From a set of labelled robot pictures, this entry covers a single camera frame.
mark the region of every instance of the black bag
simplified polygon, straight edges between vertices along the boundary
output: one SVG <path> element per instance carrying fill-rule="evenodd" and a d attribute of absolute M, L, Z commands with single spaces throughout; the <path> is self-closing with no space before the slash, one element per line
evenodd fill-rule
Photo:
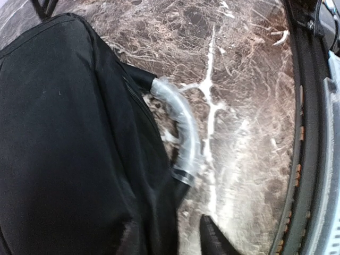
<path fill-rule="evenodd" d="M 0 52 L 0 254 L 177 254 L 154 77 L 75 14 Z"/>

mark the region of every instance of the zipper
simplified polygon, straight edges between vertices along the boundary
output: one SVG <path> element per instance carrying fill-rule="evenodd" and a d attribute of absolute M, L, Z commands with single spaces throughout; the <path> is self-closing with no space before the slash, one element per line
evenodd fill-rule
<path fill-rule="evenodd" d="M 140 98 L 140 96 L 136 93 L 136 91 L 132 88 L 132 86 L 129 84 L 129 81 L 125 78 L 125 76 L 122 76 L 122 77 L 125 81 L 125 85 L 127 87 L 127 90 L 130 96 L 135 101 L 135 103 L 142 109 L 142 111 L 144 112 L 145 116 L 148 118 L 149 122 L 151 123 L 156 133 L 159 134 L 158 126 L 154 120 L 154 117 L 152 116 L 152 113 L 149 107 L 146 105 L 144 100 Z"/>

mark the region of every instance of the black strap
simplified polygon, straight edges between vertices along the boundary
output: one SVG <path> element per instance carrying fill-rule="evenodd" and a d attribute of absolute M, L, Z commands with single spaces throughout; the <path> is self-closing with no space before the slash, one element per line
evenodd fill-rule
<path fill-rule="evenodd" d="M 38 0 L 31 0 L 31 2 L 39 18 L 44 21 L 51 18 L 58 0 L 44 0 L 42 5 Z"/>
<path fill-rule="evenodd" d="M 209 216 L 201 217 L 200 236 L 202 255 L 241 255 Z"/>

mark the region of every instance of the brown marble surface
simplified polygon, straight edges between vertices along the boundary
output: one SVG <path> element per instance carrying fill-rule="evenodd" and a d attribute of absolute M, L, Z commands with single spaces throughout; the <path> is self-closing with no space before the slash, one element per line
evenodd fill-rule
<path fill-rule="evenodd" d="M 212 215 L 244 254 L 267 254 L 286 196 L 294 81 L 279 0 L 60 0 L 121 59 L 167 76 L 189 100 L 205 164 L 178 212 L 180 254 L 199 255 L 199 218 Z M 0 8 L 0 49 L 39 23 L 28 0 Z M 167 150 L 163 106 L 146 96 Z"/>

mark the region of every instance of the black fabric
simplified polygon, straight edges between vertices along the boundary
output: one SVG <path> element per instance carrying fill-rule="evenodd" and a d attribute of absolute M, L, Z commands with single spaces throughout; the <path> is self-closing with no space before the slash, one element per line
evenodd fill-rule
<path fill-rule="evenodd" d="M 131 70 L 74 14 L 0 52 L 0 254 L 177 254 L 152 75 Z"/>

